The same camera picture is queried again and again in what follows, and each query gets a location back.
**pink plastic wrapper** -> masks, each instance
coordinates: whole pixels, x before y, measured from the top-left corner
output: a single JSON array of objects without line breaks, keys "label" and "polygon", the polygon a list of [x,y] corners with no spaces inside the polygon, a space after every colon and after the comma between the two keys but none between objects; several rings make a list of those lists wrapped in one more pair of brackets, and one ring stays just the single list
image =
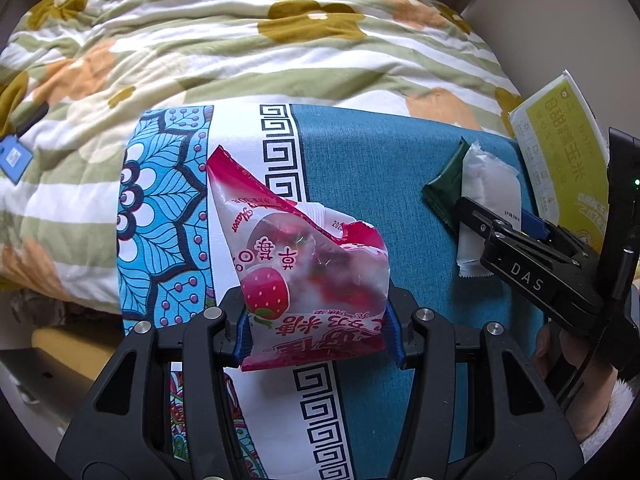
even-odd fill
[{"label": "pink plastic wrapper", "polygon": [[242,370],[363,356],[384,348],[385,243],[372,226],[316,225],[218,146],[209,185],[249,313],[254,348]]}]

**striped bedding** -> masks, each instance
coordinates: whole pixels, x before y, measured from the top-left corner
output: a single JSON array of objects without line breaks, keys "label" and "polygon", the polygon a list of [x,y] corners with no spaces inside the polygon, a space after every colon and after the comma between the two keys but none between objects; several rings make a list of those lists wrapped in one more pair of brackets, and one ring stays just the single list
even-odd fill
[{"label": "striped bedding", "polygon": [[0,174],[0,274],[110,312],[120,173],[146,110],[318,104],[511,136],[520,102],[433,0],[43,0],[2,52],[0,91],[0,136],[48,106],[20,139],[21,181]]}]

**strawberry illustration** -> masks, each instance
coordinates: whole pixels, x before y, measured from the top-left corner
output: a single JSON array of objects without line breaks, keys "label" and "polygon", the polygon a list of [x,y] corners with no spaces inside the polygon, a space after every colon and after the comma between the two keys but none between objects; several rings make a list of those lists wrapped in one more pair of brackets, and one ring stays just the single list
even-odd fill
[{"label": "strawberry illustration", "polygon": [[272,267],[259,267],[249,272],[240,282],[246,309],[255,314],[255,320],[271,328],[289,308],[289,290],[280,273]]}]

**blue floral pattern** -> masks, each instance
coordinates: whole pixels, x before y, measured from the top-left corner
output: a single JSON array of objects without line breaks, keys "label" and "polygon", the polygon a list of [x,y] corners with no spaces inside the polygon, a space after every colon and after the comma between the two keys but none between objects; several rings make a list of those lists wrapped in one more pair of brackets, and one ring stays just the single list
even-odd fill
[{"label": "blue floral pattern", "polygon": [[207,229],[207,133],[213,106],[149,110],[129,141],[116,225],[120,304],[142,319],[182,323],[215,305]]}]

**blue tag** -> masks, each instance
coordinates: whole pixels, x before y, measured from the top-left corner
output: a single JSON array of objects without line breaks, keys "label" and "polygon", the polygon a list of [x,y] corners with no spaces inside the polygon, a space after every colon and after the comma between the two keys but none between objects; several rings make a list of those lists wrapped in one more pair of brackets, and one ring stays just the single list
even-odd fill
[{"label": "blue tag", "polygon": [[550,233],[544,222],[524,209],[522,210],[522,232],[541,242],[549,240]]},{"label": "blue tag", "polygon": [[14,184],[18,184],[32,158],[31,152],[15,136],[6,136],[0,141],[0,170]]}]

